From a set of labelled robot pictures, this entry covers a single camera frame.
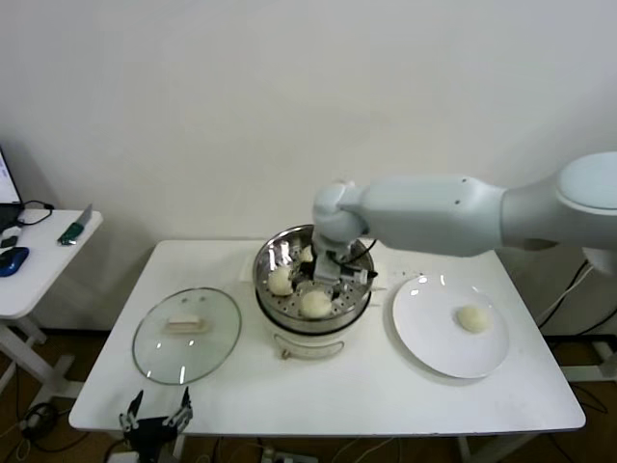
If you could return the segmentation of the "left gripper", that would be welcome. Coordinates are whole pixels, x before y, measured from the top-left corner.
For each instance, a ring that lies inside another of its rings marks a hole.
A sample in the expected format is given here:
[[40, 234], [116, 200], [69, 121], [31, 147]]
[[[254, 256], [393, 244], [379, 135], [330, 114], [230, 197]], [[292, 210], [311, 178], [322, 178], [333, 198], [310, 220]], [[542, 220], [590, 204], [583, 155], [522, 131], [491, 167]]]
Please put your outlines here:
[[125, 441], [137, 453], [139, 463], [177, 462], [173, 455], [177, 429], [185, 428], [193, 418], [189, 388], [184, 389], [179, 409], [167, 418], [138, 420], [143, 396], [144, 391], [140, 390], [129, 403], [126, 412], [119, 415]]

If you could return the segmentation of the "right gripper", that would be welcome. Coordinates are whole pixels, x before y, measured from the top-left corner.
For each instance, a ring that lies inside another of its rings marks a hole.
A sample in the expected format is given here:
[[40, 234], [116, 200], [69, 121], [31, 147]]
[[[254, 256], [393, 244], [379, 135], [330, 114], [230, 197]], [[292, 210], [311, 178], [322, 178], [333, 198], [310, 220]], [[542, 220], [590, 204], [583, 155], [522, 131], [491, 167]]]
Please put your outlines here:
[[341, 276], [341, 259], [344, 255], [339, 251], [318, 250], [313, 262], [294, 264], [291, 270], [291, 281], [299, 284], [302, 281], [313, 279], [325, 285], [334, 285], [331, 288], [332, 302], [345, 301], [346, 284], [339, 284]]

